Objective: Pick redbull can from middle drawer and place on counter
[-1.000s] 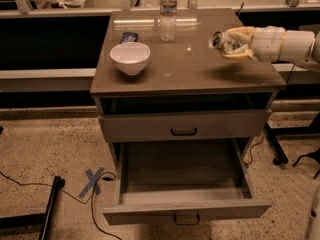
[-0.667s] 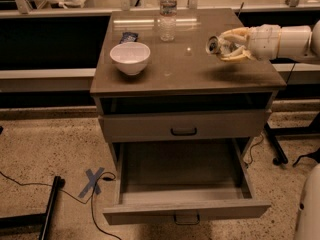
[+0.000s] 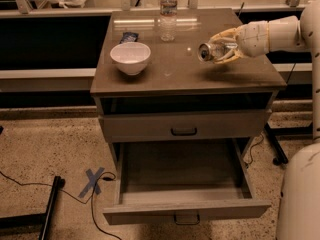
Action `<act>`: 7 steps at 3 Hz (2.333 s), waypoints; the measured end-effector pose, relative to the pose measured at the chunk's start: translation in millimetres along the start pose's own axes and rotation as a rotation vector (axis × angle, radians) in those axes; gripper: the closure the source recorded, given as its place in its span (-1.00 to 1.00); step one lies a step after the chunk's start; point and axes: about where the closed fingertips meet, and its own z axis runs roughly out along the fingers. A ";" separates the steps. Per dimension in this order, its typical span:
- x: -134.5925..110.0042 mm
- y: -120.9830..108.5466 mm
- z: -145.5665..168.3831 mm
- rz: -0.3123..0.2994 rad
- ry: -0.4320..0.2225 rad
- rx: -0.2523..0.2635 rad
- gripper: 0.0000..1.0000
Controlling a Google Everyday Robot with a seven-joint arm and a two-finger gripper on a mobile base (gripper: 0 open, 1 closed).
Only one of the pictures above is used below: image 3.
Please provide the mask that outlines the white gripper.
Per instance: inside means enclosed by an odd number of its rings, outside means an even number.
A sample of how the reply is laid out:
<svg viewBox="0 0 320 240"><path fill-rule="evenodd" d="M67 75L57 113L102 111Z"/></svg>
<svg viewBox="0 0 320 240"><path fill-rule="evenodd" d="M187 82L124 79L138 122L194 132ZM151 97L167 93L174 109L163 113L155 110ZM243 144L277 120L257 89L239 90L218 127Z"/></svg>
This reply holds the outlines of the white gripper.
<svg viewBox="0 0 320 240"><path fill-rule="evenodd" d="M210 43L231 45L212 45L210 55L215 64L226 64L240 58L257 57L269 52L269 24L257 21L244 24L238 28L230 28L219 32L209 39Z"/></svg>

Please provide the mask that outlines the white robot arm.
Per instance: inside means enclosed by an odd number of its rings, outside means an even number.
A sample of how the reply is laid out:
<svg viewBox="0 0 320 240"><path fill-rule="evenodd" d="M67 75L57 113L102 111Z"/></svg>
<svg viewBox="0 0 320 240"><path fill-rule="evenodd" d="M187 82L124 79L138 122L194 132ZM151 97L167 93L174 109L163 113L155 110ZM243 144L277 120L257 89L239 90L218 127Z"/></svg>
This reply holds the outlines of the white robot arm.
<svg viewBox="0 0 320 240"><path fill-rule="evenodd" d="M275 51L310 54L309 82L289 90L312 98L313 125L313 142L292 156L283 176L276 240L320 240L320 0L299 17L254 21L212 36L206 58L225 64Z"/></svg>

